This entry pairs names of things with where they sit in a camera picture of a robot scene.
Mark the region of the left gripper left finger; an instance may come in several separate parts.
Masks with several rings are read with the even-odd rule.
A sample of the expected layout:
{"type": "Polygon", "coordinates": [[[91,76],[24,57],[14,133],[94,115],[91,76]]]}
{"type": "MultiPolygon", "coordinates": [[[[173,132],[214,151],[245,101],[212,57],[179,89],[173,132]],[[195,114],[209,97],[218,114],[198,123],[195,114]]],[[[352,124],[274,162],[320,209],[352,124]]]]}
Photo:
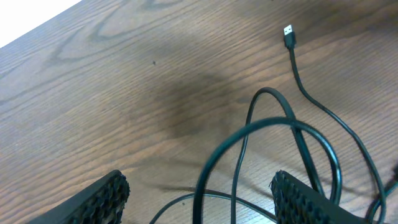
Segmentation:
{"type": "Polygon", "coordinates": [[[129,194],[126,176],[113,170],[28,224],[120,224],[129,194]]]}

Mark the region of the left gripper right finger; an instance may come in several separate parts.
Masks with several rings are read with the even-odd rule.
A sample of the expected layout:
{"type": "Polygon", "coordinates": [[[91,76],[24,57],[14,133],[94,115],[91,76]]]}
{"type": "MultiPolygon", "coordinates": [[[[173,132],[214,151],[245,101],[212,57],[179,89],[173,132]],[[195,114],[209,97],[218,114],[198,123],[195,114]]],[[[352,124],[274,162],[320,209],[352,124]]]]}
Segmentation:
{"type": "Polygon", "coordinates": [[[280,170],[271,182],[277,223],[366,224],[357,217],[290,175],[280,170]]]}

